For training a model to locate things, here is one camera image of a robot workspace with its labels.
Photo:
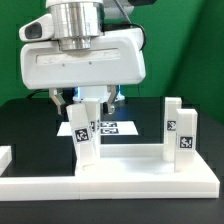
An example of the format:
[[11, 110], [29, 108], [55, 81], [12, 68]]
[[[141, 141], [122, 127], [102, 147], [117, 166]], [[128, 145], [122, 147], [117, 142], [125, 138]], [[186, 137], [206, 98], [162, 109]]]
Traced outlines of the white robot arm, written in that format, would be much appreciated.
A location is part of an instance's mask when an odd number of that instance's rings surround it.
[[114, 111], [120, 85], [140, 83], [146, 75], [142, 26], [126, 21], [134, 8], [157, 0], [46, 0], [48, 13], [24, 25], [19, 37], [22, 80], [29, 89], [47, 89], [59, 113], [66, 102], [61, 91], [105, 86], [104, 111]]

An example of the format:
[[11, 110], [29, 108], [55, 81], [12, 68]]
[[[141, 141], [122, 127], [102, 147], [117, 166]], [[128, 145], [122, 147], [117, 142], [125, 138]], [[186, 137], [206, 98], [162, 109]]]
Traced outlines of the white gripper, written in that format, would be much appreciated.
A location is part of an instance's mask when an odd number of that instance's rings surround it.
[[86, 50], [62, 51], [56, 41], [29, 43], [20, 54], [22, 80], [29, 89], [49, 89], [59, 115], [65, 111], [58, 88], [108, 86], [103, 113], [113, 114], [117, 85], [138, 84], [146, 75], [139, 28], [108, 31]]

